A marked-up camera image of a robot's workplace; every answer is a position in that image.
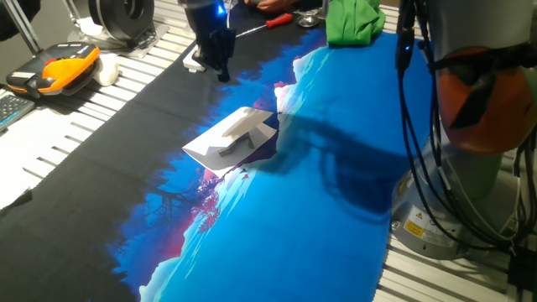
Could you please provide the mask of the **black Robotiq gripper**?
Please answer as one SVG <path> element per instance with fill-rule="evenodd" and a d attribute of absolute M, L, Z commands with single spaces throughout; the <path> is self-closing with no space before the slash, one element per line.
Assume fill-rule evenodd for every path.
<path fill-rule="evenodd" d="M 236 30 L 227 25 L 228 11 L 222 0 L 178 0 L 196 36 L 196 62 L 215 71 L 220 82 L 229 82 L 228 61 L 233 56 Z M 213 46 L 221 44 L 222 53 Z"/>

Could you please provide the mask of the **seated person's left hand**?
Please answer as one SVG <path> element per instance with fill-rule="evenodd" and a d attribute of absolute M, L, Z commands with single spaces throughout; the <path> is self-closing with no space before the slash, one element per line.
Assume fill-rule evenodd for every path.
<path fill-rule="evenodd" d="M 248 6 L 266 13 L 282 12 L 298 2 L 299 0 L 244 0 Z"/>

